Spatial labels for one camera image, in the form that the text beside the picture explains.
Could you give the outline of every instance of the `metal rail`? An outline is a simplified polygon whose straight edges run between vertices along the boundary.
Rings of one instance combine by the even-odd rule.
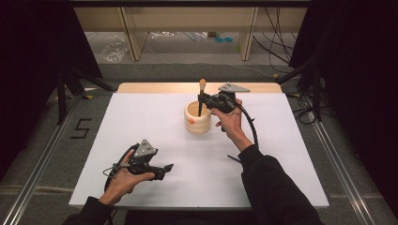
[[[44,171],[54,154],[60,138],[62,137],[65,128],[68,126],[69,119],[71,118],[71,115],[73,114],[73,111],[79,100],[80,97],[72,98],[72,102],[69,106],[69,112],[67,113],[62,124],[56,126],[51,139],[47,143],[46,148],[44,149],[40,159],[38,160],[38,163],[35,166],[35,169],[31,172],[14,204],[10,207],[8,215],[3,222],[4,225],[16,225],[20,221],[26,206],[29,204],[29,201],[32,198],[35,188],[38,185],[38,181],[44,174]]]
[[[309,116],[312,117],[312,119],[314,119],[313,113],[309,113]],[[336,172],[340,180],[340,183],[343,186],[345,194],[348,197],[348,200],[351,202],[351,205],[355,213],[357,214],[358,219],[360,220],[360,224],[363,225],[375,224],[368,209],[368,206],[366,205],[366,202],[363,200],[363,198],[360,195],[360,192],[358,191],[357,187],[352,181],[322,122],[315,120],[314,128],[316,134],[318,135],[328,155],[330,163],[333,166],[333,169]]]

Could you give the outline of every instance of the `person's left hand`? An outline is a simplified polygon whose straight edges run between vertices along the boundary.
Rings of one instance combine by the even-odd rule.
[[[129,157],[133,151],[131,150],[123,158],[123,162],[128,162]],[[127,193],[132,193],[132,190],[140,182],[150,180],[155,177],[153,172],[146,172],[139,175],[131,174],[126,168],[120,169],[112,179],[105,193],[99,198],[99,202],[113,206],[120,201],[120,199]]]

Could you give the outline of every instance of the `gray floor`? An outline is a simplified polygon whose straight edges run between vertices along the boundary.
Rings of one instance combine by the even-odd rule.
[[[214,38],[199,38],[192,40],[193,34],[175,33],[173,37],[148,37],[144,53],[140,61],[132,62],[129,52],[121,62],[115,64],[101,58],[102,50],[108,45],[108,37],[123,34],[87,33],[87,39],[95,54],[99,67],[107,83],[117,87],[122,82],[189,82],[206,77],[211,82],[272,82],[273,75],[283,75],[280,71],[289,71],[282,60],[271,56],[255,42],[251,48],[249,61],[241,61],[237,47],[236,34],[221,34],[222,38],[230,37],[233,42],[217,43]],[[256,35],[266,47],[270,46],[263,34]],[[286,45],[294,46],[294,37],[283,34]],[[279,56],[286,57],[282,48],[272,47]],[[283,85],[286,93],[295,92],[292,79]],[[86,88],[96,88],[89,82],[82,81]],[[74,106],[69,122],[65,125],[54,154],[40,177],[35,192],[24,208],[19,224],[60,224],[68,215],[79,212],[79,209],[68,205],[70,194],[77,183],[85,159],[95,140],[100,122],[111,99],[109,92],[94,89],[87,91],[91,99],[68,99],[68,105]],[[301,108],[296,98],[290,98],[292,110]],[[29,145],[14,161],[0,186],[0,218],[6,218],[10,206],[15,202],[19,191],[34,170],[41,154],[45,151],[57,122],[57,100],[53,94],[48,100],[48,110],[43,113],[39,123],[30,138]],[[75,130],[80,119],[91,119],[82,122],[89,128],[84,139],[72,139],[82,136],[84,131]],[[331,109],[322,111],[322,125],[329,134],[338,156],[369,210],[373,222],[368,224],[398,224],[372,179],[364,169],[360,159],[355,157],[349,140],[340,127],[338,118],[332,116]],[[304,125],[298,122],[298,127],[305,141],[315,170],[323,189],[329,197],[330,207],[319,209],[319,215],[325,224],[366,224],[356,213],[356,207],[350,201],[349,194],[344,189],[338,173],[327,154],[324,144],[319,139],[315,125]],[[115,224],[123,224],[125,211],[119,211],[115,216]]]

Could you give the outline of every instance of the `finger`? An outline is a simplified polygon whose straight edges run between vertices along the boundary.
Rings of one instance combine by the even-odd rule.
[[[153,172],[146,172],[143,174],[136,175],[136,177],[138,178],[138,182],[143,182],[154,178],[155,174]]]

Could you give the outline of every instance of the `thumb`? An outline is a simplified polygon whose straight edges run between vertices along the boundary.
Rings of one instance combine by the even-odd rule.
[[[217,115],[217,116],[220,116],[222,114],[222,112],[219,111],[219,109],[216,109],[216,108],[211,109],[211,113],[213,115]]]

